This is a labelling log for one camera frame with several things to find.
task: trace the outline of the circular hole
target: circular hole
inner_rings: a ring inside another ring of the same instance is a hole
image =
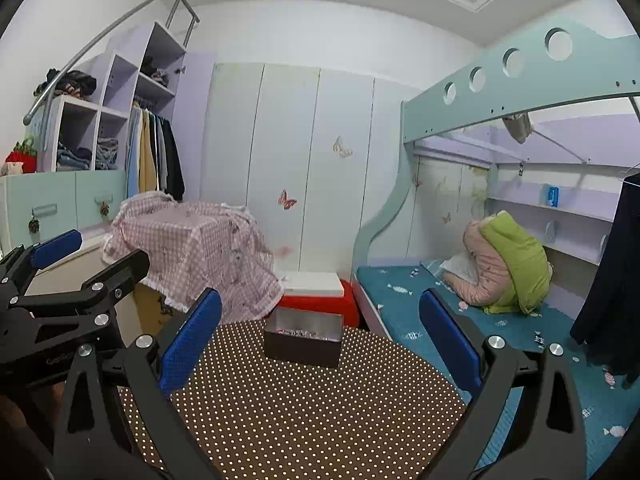
[[[445,104],[450,105],[456,98],[456,86],[453,83],[447,83],[444,87],[444,95],[442,96]]]
[[[571,36],[561,28],[552,28],[545,36],[546,53],[556,61],[564,61],[574,50]]]
[[[517,48],[510,48],[502,58],[504,73],[509,77],[518,77],[524,70],[524,54]]]
[[[476,66],[469,75],[469,88],[473,92],[479,92],[484,88],[485,83],[486,74],[484,73],[484,68]]]

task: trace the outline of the white pillow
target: white pillow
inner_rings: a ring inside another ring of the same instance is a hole
[[[463,251],[451,257],[449,260],[444,261],[440,265],[440,269],[455,274],[473,285],[478,284],[479,277],[476,259],[468,251]]]

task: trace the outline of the drawer handle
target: drawer handle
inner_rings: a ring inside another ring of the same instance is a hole
[[[31,220],[29,220],[29,232],[34,235],[40,231],[40,221],[36,216],[55,215],[58,212],[58,204],[39,205],[31,209]]]
[[[113,202],[113,193],[108,195],[94,196],[94,202],[98,205],[102,205],[103,203],[110,204]]]
[[[49,215],[55,215],[58,212],[58,204],[39,205],[31,209],[32,217],[43,217]]]

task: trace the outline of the table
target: table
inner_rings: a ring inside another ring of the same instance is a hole
[[[171,400],[217,468],[233,480],[412,479],[465,404],[403,346],[345,327],[338,368],[274,361],[263,320],[218,327]],[[120,391],[143,456],[163,468],[131,392]]]

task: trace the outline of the drawer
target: drawer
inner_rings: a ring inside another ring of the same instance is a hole
[[[9,176],[6,206],[12,247],[44,242],[76,229],[76,172]],[[29,232],[32,213],[40,223],[36,234]]]
[[[78,228],[101,224],[113,220],[124,200],[124,171],[78,171],[76,179],[76,210]],[[109,208],[107,216],[100,214],[105,203]]]

